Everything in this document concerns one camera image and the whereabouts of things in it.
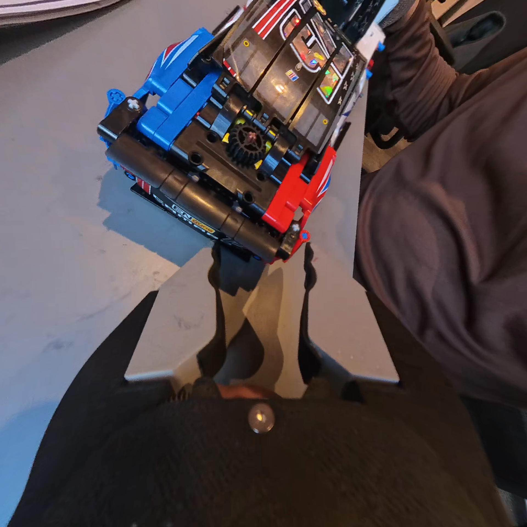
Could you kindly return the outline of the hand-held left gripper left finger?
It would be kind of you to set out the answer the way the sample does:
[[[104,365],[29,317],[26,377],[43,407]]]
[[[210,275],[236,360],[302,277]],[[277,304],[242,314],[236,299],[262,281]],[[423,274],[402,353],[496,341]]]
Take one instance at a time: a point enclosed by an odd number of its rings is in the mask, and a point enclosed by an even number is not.
[[[124,374],[127,381],[213,378],[226,360],[217,254],[204,248],[159,289]]]

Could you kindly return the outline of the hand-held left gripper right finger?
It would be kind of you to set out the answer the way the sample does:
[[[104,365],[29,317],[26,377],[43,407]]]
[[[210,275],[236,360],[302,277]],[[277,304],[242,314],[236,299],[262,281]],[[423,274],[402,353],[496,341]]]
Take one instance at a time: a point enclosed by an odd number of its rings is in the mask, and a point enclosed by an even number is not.
[[[365,289],[349,269],[307,243],[304,271],[298,349],[304,383],[322,375],[335,383],[355,379],[398,383]]]

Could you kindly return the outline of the toy brick race car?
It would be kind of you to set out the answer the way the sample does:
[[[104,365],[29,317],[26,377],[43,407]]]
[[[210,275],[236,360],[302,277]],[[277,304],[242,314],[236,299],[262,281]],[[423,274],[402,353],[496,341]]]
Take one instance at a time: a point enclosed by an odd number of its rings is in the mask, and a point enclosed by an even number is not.
[[[384,49],[386,1],[247,1],[168,46],[97,132],[106,157],[242,258],[287,261],[310,240],[348,116]]]

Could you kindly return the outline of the open instruction booklet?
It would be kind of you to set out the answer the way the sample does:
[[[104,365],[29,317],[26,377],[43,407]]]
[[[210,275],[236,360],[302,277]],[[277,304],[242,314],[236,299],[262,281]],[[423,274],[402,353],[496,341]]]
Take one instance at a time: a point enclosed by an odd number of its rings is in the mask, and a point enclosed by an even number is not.
[[[1,1],[1,28],[102,10],[121,1]]]

